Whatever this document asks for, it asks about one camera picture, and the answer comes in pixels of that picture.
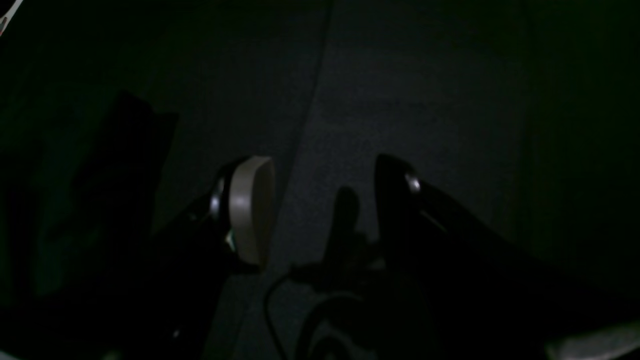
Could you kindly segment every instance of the black cable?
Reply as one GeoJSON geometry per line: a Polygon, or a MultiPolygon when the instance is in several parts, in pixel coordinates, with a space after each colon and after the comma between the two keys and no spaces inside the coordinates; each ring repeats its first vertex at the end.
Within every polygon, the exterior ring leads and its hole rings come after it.
{"type": "Polygon", "coordinates": [[[269,334],[271,335],[271,339],[273,340],[273,344],[275,345],[276,349],[278,350],[278,354],[280,355],[280,358],[282,360],[287,360],[287,354],[284,351],[284,347],[282,347],[282,343],[280,342],[280,339],[278,338],[278,334],[276,333],[276,329],[275,329],[275,327],[273,327],[273,321],[271,320],[271,317],[269,316],[269,299],[271,298],[272,294],[280,287],[280,285],[282,285],[286,280],[288,280],[288,278],[289,278],[289,274],[285,274],[285,275],[281,276],[281,278],[279,278],[276,282],[274,282],[273,285],[271,285],[271,287],[267,291],[267,294],[264,296],[264,302],[262,303],[262,305],[264,307],[264,319],[265,319],[265,321],[267,323],[267,327],[269,328],[269,334]]]}

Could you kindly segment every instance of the beige pedal pad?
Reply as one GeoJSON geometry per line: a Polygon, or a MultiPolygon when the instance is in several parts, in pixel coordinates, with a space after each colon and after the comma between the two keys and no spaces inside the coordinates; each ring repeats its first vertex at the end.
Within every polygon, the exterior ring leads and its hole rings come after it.
{"type": "Polygon", "coordinates": [[[229,220],[238,258],[264,269],[275,222],[275,167],[271,158],[254,156],[238,165],[229,191],[229,220]]]}

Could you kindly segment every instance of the cable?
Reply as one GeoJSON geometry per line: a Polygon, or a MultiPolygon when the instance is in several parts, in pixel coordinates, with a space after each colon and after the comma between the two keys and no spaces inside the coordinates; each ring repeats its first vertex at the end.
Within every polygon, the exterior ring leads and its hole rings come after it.
{"type": "Polygon", "coordinates": [[[280,339],[278,338],[278,334],[276,333],[276,329],[275,329],[275,327],[273,327],[273,321],[271,320],[271,317],[269,316],[269,299],[271,298],[272,294],[280,287],[280,285],[282,285],[286,280],[288,280],[288,278],[289,278],[289,274],[285,274],[285,275],[281,276],[281,278],[279,278],[276,282],[274,282],[273,285],[271,285],[271,287],[267,291],[267,294],[264,296],[264,302],[262,303],[263,308],[264,308],[264,319],[265,319],[265,321],[267,323],[267,327],[269,328],[269,334],[271,335],[271,339],[273,340],[273,344],[275,345],[276,349],[278,350],[278,354],[280,355],[280,358],[282,360],[287,360],[287,354],[284,351],[284,347],[282,347],[282,343],[280,342],[280,339]]]}

